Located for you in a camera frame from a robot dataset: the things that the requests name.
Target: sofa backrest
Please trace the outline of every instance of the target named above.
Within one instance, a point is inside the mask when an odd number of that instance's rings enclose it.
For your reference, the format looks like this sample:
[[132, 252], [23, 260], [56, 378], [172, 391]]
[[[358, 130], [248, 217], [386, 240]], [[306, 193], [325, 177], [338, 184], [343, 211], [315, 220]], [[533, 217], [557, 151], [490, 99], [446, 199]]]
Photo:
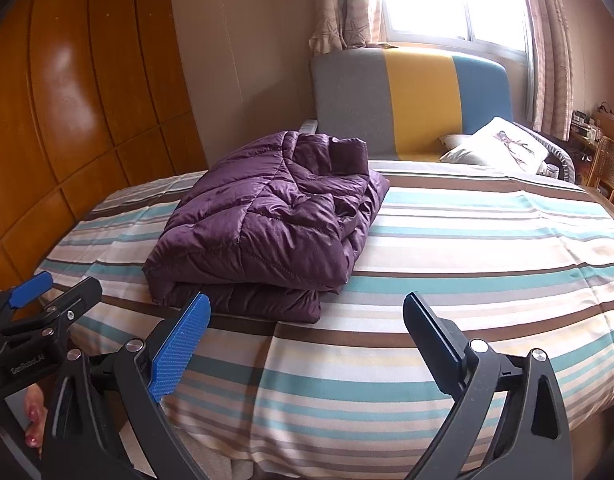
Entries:
[[430, 48], [359, 48], [311, 61], [319, 132], [366, 140], [372, 158], [437, 160], [438, 137], [512, 121], [505, 69]]

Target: window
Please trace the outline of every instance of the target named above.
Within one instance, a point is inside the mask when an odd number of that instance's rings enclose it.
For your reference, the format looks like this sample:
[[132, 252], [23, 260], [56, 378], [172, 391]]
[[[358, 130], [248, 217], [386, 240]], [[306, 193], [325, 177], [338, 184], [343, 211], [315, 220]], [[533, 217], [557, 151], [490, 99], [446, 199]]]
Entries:
[[526, 60], [525, 0], [384, 0], [387, 41], [433, 43]]

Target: blue gripper pad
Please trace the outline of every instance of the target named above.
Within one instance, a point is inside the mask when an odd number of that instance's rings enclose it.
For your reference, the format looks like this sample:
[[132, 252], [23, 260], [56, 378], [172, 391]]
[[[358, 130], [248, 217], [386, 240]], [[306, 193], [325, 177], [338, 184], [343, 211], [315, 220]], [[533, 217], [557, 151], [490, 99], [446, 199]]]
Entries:
[[198, 294], [154, 357], [148, 389], [156, 403], [176, 389], [198, 341], [205, 333], [210, 314], [209, 298]]
[[30, 301], [40, 298], [44, 293], [51, 290], [52, 286], [52, 275], [44, 270], [11, 291], [9, 306], [11, 308], [23, 308]]

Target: pillow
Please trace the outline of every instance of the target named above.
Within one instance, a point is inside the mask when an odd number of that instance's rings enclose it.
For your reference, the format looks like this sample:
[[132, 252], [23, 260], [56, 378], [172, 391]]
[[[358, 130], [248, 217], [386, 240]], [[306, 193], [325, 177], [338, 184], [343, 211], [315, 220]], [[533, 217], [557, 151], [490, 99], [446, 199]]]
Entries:
[[440, 142], [443, 143], [443, 146], [447, 149], [447, 151], [451, 151], [454, 148], [459, 147], [465, 140], [469, 139], [471, 135], [463, 135], [463, 134], [452, 134], [446, 135], [445, 137], [440, 137]]
[[536, 174], [548, 154], [547, 148], [522, 128], [494, 117], [440, 161], [490, 166], [506, 173]]

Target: curtain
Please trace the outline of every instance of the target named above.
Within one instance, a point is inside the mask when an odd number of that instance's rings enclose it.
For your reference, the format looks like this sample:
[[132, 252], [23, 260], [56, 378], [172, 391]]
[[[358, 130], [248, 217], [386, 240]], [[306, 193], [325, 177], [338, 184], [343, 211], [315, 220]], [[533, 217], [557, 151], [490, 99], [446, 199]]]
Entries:
[[572, 120], [572, 50], [562, 0], [527, 0], [534, 46], [534, 130], [567, 140]]
[[379, 41], [381, 0], [316, 0], [316, 13], [309, 40], [314, 55]]

